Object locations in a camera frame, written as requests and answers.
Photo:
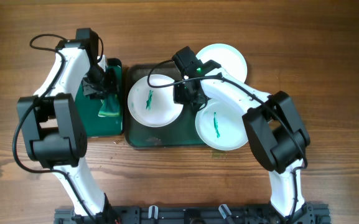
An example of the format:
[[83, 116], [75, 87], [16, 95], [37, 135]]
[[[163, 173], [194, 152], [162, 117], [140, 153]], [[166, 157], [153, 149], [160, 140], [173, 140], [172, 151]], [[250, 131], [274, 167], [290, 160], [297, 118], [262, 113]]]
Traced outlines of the green yellow sponge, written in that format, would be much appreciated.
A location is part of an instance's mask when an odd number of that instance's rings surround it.
[[102, 106], [98, 112], [99, 117], [118, 117], [121, 115], [120, 101], [117, 95], [108, 95], [101, 100]]

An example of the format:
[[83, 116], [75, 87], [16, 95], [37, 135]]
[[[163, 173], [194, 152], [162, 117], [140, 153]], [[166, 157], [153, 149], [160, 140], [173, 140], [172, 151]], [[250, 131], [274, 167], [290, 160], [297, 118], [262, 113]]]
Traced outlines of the white plate tray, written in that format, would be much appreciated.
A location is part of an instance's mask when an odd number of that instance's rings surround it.
[[208, 100], [197, 112], [195, 128], [206, 145], [221, 151], [232, 151], [248, 142], [240, 114], [217, 100]]
[[131, 116], [144, 126], [159, 128], [175, 121], [183, 105], [174, 103], [173, 86], [152, 88], [147, 76], [139, 79], [128, 94], [128, 109]]

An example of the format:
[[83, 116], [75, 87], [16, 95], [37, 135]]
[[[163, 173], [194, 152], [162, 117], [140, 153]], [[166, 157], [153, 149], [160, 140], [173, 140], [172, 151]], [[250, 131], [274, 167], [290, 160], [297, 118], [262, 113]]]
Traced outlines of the white plate tray corner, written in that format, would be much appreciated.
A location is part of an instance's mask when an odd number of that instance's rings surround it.
[[203, 63], [214, 60], [219, 63], [232, 77], [244, 83], [248, 67], [244, 56], [236, 48], [228, 44], [211, 44], [200, 50], [196, 57]]

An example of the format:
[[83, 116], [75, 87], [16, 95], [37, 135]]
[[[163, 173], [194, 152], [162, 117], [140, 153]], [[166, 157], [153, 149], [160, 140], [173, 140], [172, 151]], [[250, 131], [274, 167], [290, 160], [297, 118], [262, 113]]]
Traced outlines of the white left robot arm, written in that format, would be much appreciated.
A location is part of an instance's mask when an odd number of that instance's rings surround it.
[[73, 203], [57, 212], [56, 223], [118, 223], [85, 154], [88, 129], [106, 134], [123, 127], [121, 63], [104, 56], [99, 37], [61, 38], [54, 54], [43, 85], [17, 102], [14, 137], [23, 137], [29, 159], [54, 174]]

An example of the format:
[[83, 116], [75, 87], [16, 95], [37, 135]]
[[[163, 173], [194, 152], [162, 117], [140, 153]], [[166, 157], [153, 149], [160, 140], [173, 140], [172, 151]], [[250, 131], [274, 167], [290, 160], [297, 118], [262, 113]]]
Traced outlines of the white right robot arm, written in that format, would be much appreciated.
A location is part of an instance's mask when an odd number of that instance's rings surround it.
[[174, 64], [182, 76], [175, 90], [202, 92], [242, 120], [251, 152], [269, 172], [271, 206], [285, 221], [293, 221], [305, 204], [301, 170], [307, 167], [305, 150], [310, 137], [291, 97], [283, 91], [271, 95], [255, 90], [213, 60], [176, 60]]

